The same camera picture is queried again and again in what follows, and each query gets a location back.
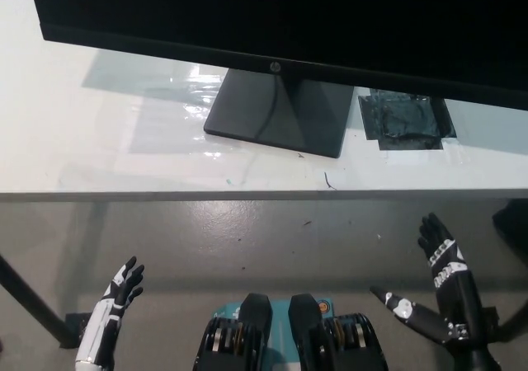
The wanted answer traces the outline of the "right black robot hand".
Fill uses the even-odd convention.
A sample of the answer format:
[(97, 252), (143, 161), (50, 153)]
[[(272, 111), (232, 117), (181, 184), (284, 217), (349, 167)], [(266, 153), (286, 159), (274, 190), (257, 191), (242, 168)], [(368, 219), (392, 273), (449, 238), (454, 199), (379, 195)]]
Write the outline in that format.
[(406, 327), (448, 350), (488, 344), (488, 328), (474, 280), (460, 248), (445, 224), (430, 213), (422, 219), (418, 244), (431, 271), (438, 310), (372, 286), (370, 292)]

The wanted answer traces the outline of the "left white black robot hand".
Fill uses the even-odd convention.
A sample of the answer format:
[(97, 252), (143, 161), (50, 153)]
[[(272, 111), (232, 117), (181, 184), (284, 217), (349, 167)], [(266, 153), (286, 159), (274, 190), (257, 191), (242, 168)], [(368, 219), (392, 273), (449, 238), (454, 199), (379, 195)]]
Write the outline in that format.
[(93, 308), (75, 358), (75, 370), (113, 370), (114, 352), (125, 311), (143, 292), (144, 265), (132, 256)]

